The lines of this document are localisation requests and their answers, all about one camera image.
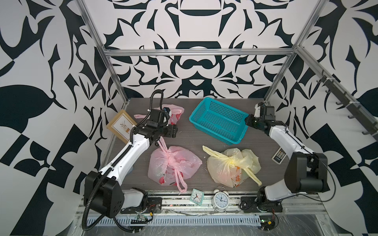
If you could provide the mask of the pink plastic bag front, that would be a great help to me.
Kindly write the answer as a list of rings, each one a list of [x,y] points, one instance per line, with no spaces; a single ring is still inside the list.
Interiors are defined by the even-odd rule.
[[[190,179],[199,170],[202,160],[190,150],[179,147],[168,147],[163,138],[158,141],[159,147],[150,157],[148,178],[161,186],[176,186],[180,193],[186,193]]]

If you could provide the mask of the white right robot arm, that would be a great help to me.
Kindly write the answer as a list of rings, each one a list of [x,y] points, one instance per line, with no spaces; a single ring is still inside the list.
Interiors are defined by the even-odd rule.
[[[245,123],[274,140],[289,160],[283,179],[263,188],[266,200],[275,202],[297,195],[328,191],[327,157],[306,147],[284,122],[276,120],[273,106],[258,103],[255,113],[245,118]]]

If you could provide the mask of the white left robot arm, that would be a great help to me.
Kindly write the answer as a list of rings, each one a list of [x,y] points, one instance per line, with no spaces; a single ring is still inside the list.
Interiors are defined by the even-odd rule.
[[[174,138],[178,131],[170,122],[172,111],[164,107],[152,109],[145,122],[133,127],[126,146],[98,172],[91,171],[85,178],[84,205],[100,215],[114,218],[122,209],[138,207],[144,191],[123,191],[121,185],[136,160],[161,137]]]

